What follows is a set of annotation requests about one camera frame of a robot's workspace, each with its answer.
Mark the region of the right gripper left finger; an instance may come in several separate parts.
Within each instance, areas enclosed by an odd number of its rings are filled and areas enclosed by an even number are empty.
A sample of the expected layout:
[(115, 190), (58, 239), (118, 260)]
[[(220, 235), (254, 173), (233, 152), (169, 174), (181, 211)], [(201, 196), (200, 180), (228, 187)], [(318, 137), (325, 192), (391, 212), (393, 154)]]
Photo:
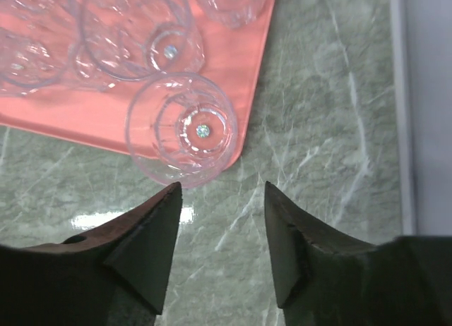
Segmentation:
[(173, 183), (61, 243), (1, 247), (2, 325), (153, 325), (182, 212)]

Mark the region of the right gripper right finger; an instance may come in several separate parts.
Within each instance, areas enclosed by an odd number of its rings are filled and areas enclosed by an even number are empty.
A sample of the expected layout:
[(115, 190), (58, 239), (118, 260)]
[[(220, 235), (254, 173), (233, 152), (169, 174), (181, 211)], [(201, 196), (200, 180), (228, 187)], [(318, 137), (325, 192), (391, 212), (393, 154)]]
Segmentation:
[(278, 307), (287, 325), (450, 325), (451, 238), (374, 245), (329, 226), (265, 185)]

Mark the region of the clear wine glass front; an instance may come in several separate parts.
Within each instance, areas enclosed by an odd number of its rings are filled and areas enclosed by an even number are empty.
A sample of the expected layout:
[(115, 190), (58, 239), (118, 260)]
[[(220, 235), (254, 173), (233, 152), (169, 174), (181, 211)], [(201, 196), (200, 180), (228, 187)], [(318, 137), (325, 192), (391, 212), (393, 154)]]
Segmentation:
[(196, 0), (207, 17), (229, 28), (254, 22), (266, 0)]

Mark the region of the tall clear glass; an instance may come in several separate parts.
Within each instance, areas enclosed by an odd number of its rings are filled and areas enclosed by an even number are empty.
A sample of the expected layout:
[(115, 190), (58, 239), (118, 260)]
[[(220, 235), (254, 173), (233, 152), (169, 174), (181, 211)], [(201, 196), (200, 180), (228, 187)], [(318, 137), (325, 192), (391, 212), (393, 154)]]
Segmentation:
[(231, 161), (237, 116), (210, 79), (189, 72), (159, 74), (131, 100), (124, 136), (133, 162), (148, 178), (195, 188)]

